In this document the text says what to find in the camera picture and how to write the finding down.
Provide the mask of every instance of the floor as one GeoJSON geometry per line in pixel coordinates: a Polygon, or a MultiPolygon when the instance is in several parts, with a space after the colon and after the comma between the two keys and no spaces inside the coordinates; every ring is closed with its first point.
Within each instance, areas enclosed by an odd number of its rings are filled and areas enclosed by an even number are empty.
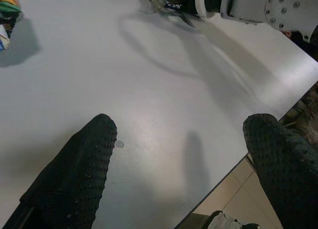
{"type": "Polygon", "coordinates": [[[282,229],[253,168],[244,159],[194,211],[210,215],[216,210],[241,222],[257,223],[265,229],[282,229]]]}

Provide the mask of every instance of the white table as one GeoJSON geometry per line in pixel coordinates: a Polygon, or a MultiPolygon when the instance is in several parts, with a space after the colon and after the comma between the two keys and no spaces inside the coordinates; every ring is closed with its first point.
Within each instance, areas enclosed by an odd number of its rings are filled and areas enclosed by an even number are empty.
{"type": "Polygon", "coordinates": [[[143,0],[20,0],[0,54],[0,227],[68,138],[106,113],[125,143],[94,229],[172,229],[245,156],[244,119],[282,117],[318,64],[279,32],[213,18],[211,42],[143,0]]]}

